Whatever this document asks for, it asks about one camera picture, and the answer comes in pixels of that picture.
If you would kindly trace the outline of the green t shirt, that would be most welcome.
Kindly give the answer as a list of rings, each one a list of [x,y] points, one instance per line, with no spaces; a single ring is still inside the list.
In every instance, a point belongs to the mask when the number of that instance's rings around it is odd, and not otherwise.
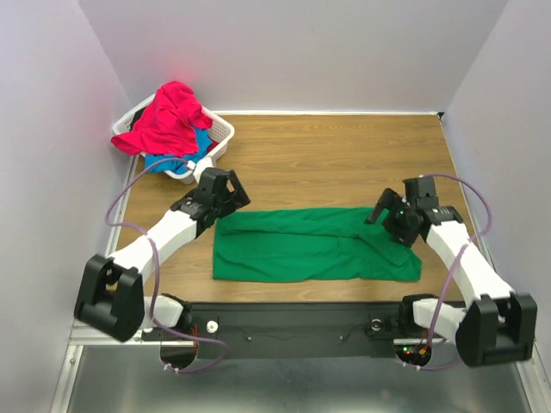
[[[306,280],[417,282],[422,263],[395,243],[369,207],[235,212],[214,230],[216,280],[294,283]]]

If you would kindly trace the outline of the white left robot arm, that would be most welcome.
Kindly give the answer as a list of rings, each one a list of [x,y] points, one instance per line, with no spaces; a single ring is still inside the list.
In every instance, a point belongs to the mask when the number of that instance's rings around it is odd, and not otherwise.
[[[125,248],[86,262],[74,307],[76,320],[119,342],[143,329],[162,327],[174,339],[191,331],[185,304],[159,293],[145,296],[145,282],[150,276],[158,279],[161,264],[217,219],[251,202],[235,171],[219,169],[209,158],[191,168],[196,188],[173,203],[152,228],[139,228],[139,237]]]

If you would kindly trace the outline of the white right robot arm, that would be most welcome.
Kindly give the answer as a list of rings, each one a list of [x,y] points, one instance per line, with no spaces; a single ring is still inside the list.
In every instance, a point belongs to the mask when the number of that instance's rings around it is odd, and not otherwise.
[[[453,206],[441,204],[436,176],[421,175],[404,181],[405,192],[386,188],[365,219],[381,223],[391,239],[405,247],[421,238],[448,269],[447,283],[455,283],[464,305],[448,305],[442,295],[405,296],[399,303],[396,325],[407,336],[426,334],[419,348],[400,349],[406,366],[424,370],[439,336],[455,345],[459,359],[469,367],[527,361],[533,353],[537,304],[528,294],[516,293],[481,254],[476,241],[484,228],[470,235]]]

